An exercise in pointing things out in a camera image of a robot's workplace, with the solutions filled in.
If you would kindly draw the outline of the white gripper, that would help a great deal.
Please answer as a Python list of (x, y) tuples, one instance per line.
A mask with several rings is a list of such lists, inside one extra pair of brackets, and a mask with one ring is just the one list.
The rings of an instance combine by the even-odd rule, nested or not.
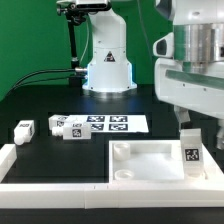
[(179, 130), (192, 127), (187, 109), (218, 118), (217, 148), (224, 150), (224, 63), (211, 63), (205, 74), (196, 74), (184, 72), (178, 61), (159, 58), (154, 74), (158, 99), (180, 106), (174, 108)]

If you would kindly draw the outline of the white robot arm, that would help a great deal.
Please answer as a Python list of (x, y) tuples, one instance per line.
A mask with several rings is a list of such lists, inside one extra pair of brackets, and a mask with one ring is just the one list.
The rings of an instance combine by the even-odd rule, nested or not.
[(83, 89), (124, 93), (137, 88), (138, 74), (151, 74), (158, 99), (175, 106), (180, 122), (189, 121), (190, 110), (219, 120), (217, 147), (224, 149), (224, 0), (154, 2), (154, 43), (139, 36), (127, 42), (113, 10), (91, 13), (93, 58)]

